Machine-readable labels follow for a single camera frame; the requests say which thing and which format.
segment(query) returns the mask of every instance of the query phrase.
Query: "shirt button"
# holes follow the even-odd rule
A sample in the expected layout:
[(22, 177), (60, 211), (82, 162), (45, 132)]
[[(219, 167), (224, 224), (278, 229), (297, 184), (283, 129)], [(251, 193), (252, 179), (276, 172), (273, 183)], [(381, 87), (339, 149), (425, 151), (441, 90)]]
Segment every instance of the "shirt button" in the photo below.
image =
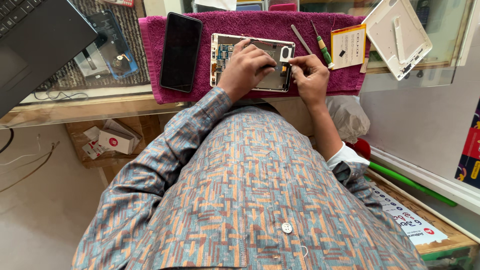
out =
[(282, 224), (282, 231), (284, 233), (291, 233), (292, 232), (292, 225), (290, 225), (288, 223), (283, 223)]

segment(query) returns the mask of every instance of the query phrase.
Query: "laptop keyboard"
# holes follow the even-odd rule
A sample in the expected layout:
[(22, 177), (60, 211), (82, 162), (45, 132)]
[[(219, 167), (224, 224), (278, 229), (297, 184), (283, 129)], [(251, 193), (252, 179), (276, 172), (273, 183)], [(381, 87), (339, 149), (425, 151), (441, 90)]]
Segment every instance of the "laptop keyboard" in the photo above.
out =
[(0, 0), (0, 38), (46, 0)]

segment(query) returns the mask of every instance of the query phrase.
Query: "smartphone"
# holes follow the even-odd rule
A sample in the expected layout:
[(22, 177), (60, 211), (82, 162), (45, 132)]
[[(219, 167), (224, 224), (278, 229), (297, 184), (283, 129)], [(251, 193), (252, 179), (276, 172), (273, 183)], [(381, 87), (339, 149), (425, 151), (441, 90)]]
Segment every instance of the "smartphone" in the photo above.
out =
[(119, 80), (137, 74), (138, 65), (112, 11), (104, 10), (86, 19), (98, 33), (95, 44), (113, 77)]
[(197, 19), (170, 12), (167, 16), (160, 85), (191, 92), (203, 24)]

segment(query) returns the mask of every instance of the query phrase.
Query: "phone screen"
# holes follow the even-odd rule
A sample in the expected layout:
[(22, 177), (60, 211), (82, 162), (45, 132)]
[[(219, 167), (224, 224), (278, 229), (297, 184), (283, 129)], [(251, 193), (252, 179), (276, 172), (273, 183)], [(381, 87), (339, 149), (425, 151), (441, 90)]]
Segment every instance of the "phone screen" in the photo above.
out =
[(169, 13), (163, 48), (160, 85), (190, 92), (197, 64), (202, 22)]

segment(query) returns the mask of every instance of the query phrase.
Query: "red logo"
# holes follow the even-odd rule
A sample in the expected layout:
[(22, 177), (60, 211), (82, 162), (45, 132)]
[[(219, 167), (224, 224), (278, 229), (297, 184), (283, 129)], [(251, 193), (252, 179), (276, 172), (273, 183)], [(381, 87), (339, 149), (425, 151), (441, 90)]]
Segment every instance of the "red logo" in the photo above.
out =
[(425, 228), (423, 229), (426, 233), (428, 234), (435, 234), (435, 232), (432, 230), (432, 229), (429, 229), (429, 228)]
[(108, 140), (108, 142), (110, 143), (111, 146), (115, 147), (119, 144), (119, 142), (115, 139), (115, 138), (110, 138), (110, 140)]

